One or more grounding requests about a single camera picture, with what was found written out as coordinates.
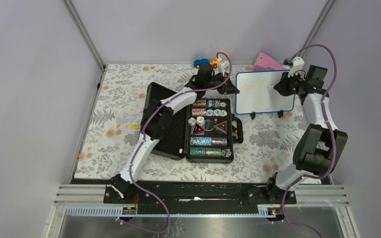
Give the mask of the blue framed whiteboard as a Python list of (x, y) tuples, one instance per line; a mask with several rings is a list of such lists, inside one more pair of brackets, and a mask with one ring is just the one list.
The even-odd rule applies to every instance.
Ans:
[(295, 95), (282, 96), (273, 87), (287, 70), (251, 71), (236, 74), (235, 113), (261, 114), (290, 112), (294, 108)]

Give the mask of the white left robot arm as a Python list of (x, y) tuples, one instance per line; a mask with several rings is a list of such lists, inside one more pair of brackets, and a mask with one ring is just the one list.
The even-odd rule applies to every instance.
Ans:
[(134, 191), (130, 185), (138, 187), (136, 181), (140, 170), (154, 147), (169, 134), (174, 114), (201, 99), (206, 91), (216, 90), (225, 85), (232, 72), (231, 66), (227, 68), (229, 72), (224, 76), (223, 73), (213, 74), (213, 67), (203, 64), (179, 92), (166, 99), (152, 100), (148, 103), (141, 120), (143, 125), (137, 145), (127, 164), (113, 177), (114, 181), (110, 184), (117, 200), (123, 204), (133, 200)]

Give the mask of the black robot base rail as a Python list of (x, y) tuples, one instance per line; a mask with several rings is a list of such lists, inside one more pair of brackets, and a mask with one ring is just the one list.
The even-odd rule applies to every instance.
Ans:
[(104, 192), (105, 204), (129, 204), (145, 215), (255, 214), (268, 207), (297, 203), (294, 192), (284, 194), (264, 183), (209, 183), (138, 181), (128, 184), (114, 179)]

